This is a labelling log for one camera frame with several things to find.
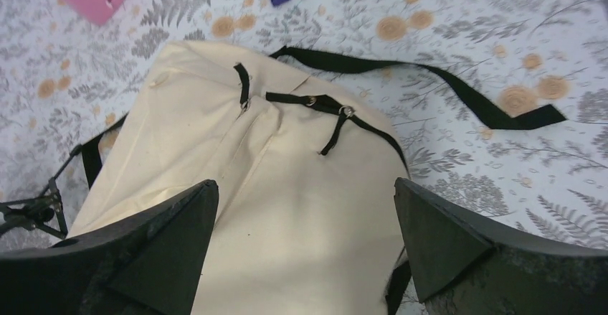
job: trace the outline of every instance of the bedsheet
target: bedsheet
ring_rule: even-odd
[[[442,67],[513,116],[552,103],[567,122],[493,131],[422,70],[314,72],[393,120],[414,181],[519,230],[608,249],[602,0],[126,0],[102,27],[63,0],[0,0],[0,18],[0,201],[34,196],[73,146],[127,113],[167,41],[289,44]],[[80,158],[59,186],[70,224],[87,194]],[[0,250],[53,242],[13,230]],[[410,292],[402,312],[424,307]]]

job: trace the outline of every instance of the canvas bag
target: canvas bag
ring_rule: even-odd
[[[83,151],[92,188],[70,237],[213,179],[220,203],[193,314],[387,314],[384,289],[406,257],[393,196],[408,175],[395,132],[343,88],[272,58],[280,55],[349,73],[403,64],[166,45],[96,178]],[[491,128],[565,119],[552,106],[509,118],[454,75],[419,66]]]

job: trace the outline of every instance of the black strap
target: black strap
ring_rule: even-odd
[[[245,109],[249,103],[249,73],[241,63],[236,64],[234,69],[239,73],[239,78],[241,79],[242,85],[239,103],[241,103],[241,108]]]
[[[339,103],[338,101],[334,100],[333,98],[331,98],[327,95],[297,96],[297,95],[282,94],[282,93],[266,93],[266,100],[270,101],[270,102],[305,105],[306,107],[310,107],[311,109],[313,109],[315,111],[333,114],[335,116],[339,116],[341,113],[343,113],[341,111],[341,109],[344,107],[344,105],[342,105],[341,103]],[[379,129],[373,127],[372,125],[369,125],[365,121],[361,120],[357,115],[352,115],[352,116],[348,117],[348,119],[351,120],[353,123],[355,123],[355,125],[362,128],[363,130],[372,132],[372,133],[380,136],[381,138],[383,138],[385,141],[387,141],[393,147],[393,149],[395,149],[395,151],[398,153],[399,158],[401,159],[401,161],[403,162],[403,165],[405,166],[405,170],[409,174],[409,171],[407,170],[407,165],[405,163],[405,156],[403,155],[403,150],[401,149],[401,146],[395,140],[395,138],[393,138],[393,136],[391,136],[390,134],[388,134],[384,131],[380,131]],[[338,133],[336,134],[336,130],[334,130],[334,134],[332,135],[332,138],[330,139],[330,143],[332,142],[332,140],[334,140],[334,138],[336,141],[338,140],[339,131],[340,131],[341,125],[343,123],[340,124],[340,121],[339,121],[338,124],[340,125],[340,126],[336,126],[336,130],[338,131]],[[327,149],[328,146],[330,146],[330,143],[328,143],[328,145],[321,151],[321,154],[323,154],[325,149]],[[336,145],[336,143],[333,143],[333,145],[331,145],[331,147],[329,147],[329,149],[333,148],[335,145]]]
[[[82,164],[85,165],[85,174],[87,175],[87,183],[89,188],[93,186],[93,182],[97,179],[97,175],[101,171],[101,155],[99,155],[99,142],[104,134],[114,131],[125,123],[127,116],[123,116],[119,121],[116,121],[112,126],[99,133],[88,142],[80,147],[82,153]]]
[[[386,290],[386,295],[384,296],[388,315],[397,314],[411,279],[412,268],[409,265],[409,261],[402,263],[399,267],[394,269],[389,282],[389,288]]]
[[[338,122],[336,124],[336,128],[333,129],[333,133],[331,134],[331,138],[329,138],[329,142],[319,152],[319,154],[327,156],[327,154],[329,154],[329,151],[333,149],[334,146],[336,146],[336,144],[338,143],[338,138],[340,138],[340,130],[342,129],[342,126],[344,125],[347,119],[348,117],[346,116],[346,114],[344,114],[344,111],[341,111],[340,114],[338,114]]]
[[[492,103],[492,101],[471,88],[459,77],[434,66],[395,60],[367,60],[330,52],[286,46],[272,53],[270,57],[278,58],[282,55],[294,57],[308,67],[339,73],[363,73],[394,65],[413,65],[424,68],[441,77],[484,125],[495,130],[533,130],[566,120],[566,117],[552,105],[544,105],[534,111],[511,118]]]

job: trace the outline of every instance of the metal grommet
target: metal grommet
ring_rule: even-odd
[[[249,109],[249,100],[241,103],[241,113],[239,114],[239,117],[243,115],[243,113],[247,112],[247,110]]]
[[[315,103],[317,103],[317,98],[314,96],[308,96],[308,103],[306,103],[306,105],[308,107],[311,107],[312,105],[314,105]]]
[[[340,109],[338,110],[338,114],[342,114],[344,113],[344,115],[347,118],[350,118],[351,116],[353,116],[355,114],[355,109],[352,108],[349,105],[343,105],[342,107],[340,107]]]

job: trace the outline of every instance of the fabric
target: fabric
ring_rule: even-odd
[[[395,136],[388,118],[339,85],[242,47],[172,42],[70,237],[213,179],[218,214],[193,314],[385,315],[385,285],[403,247],[393,184],[407,177],[405,165],[391,144],[349,120],[320,154],[336,115],[267,101],[267,91],[327,95]]]
[[[63,0],[0,0],[0,20],[0,201],[37,195],[73,146],[127,113],[167,41],[289,44],[441,67],[514,116],[553,104],[569,121],[498,131],[423,70],[314,73],[390,117],[416,183],[519,230],[608,248],[602,0],[126,0],[102,27]],[[101,140],[103,159],[117,136]],[[80,158],[57,183],[71,225],[88,193]],[[0,250],[55,242],[13,230]],[[419,315],[409,291],[401,312]]]

